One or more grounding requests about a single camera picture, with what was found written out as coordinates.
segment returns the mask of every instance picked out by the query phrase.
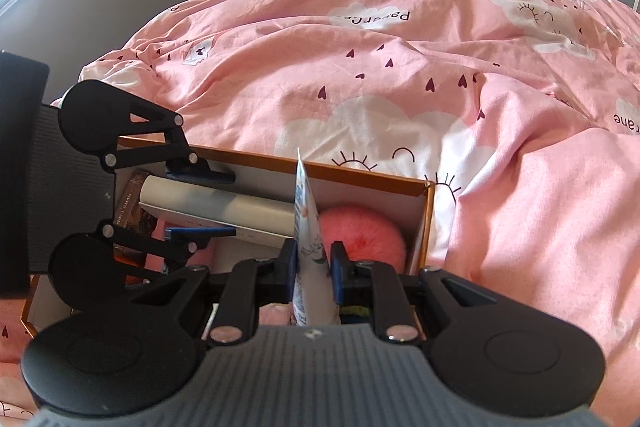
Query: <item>cardboard box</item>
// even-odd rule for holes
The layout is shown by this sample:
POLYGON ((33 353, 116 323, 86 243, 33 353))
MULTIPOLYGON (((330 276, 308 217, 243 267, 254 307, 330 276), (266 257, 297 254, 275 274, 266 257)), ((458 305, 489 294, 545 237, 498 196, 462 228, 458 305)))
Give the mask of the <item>cardboard box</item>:
MULTIPOLYGON (((146 139, 126 137, 120 140, 123 148, 155 145, 146 139)), ((199 157, 209 161, 212 169, 233 171, 236 183, 228 189, 241 194, 270 198, 293 203, 296 184, 296 161, 255 153, 244 153, 214 148, 193 147, 199 157)), ((428 244, 433 191, 427 190, 429 182, 400 178, 388 174, 347 169, 337 166, 305 162, 311 188, 318 210, 338 204, 353 203, 379 211, 402 232, 408 246, 408 263, 405 272, 415 272, 418 254, 424 255, 428 244)), ((153 174, 164 175, 164 164, 142 166, 153 174)), ((121 169, 116 176, 118 201, 134 169, 121 169)), ((255 257, 255 251, 242 248, 243 241, 227 241, 224 255, 220 250, 220 262, 216 271, 227 271, 235 261, 255 257)), ((28 299, 23 312, 23 323, 32 334, 47 325, 62 320, 72 313, 55 294, 47 277, 34 277, 33 297, 28 299)))

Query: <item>plastic packet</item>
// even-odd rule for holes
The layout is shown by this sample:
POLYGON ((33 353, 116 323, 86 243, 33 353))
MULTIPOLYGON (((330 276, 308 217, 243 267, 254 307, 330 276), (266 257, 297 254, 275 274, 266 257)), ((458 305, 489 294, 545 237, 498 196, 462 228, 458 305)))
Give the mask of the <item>plastic packet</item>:
POLYGON ((331 272, 326 258, 318 209, 311 193, 305 165, 298 150, 294 235, 298 243, 298 273, 293 291, 293 313, 299 326, 340 324, 334 301, 331 272))

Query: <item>pink bedspread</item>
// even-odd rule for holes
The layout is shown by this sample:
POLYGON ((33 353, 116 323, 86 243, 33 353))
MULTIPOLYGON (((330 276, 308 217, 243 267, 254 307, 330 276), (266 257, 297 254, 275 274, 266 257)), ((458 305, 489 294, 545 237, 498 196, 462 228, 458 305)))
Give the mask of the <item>pink bedspread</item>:
POLYGON ((640 20, 613 0, 190 0, 85 67, 191 143, 436 180, 432 263, 589 331, 640 415, 640 20))

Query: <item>pink fluffy ball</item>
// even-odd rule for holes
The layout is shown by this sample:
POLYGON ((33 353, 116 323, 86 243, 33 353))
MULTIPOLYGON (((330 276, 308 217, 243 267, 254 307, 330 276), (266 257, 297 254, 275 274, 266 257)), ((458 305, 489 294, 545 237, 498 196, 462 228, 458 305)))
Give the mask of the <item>pink fluffy ball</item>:
POLYGON ((349 259, 382 261, 404 271, 406 246, 402 234, 387 217, 355 204, 334 206, 320 213, 320 232, 327 256, 331 245, 342 241, 349 259))

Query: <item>pink duvet cover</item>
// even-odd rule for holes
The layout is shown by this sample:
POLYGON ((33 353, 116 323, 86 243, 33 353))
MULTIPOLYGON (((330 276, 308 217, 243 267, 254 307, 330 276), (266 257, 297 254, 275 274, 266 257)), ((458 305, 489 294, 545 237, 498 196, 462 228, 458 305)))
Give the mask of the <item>pink duvet cover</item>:
POLYGON ((436 180, 431 262, 589 331, 640 415, 640 20, 613 0, 189 0, 85 67, 193 144, 436 180))

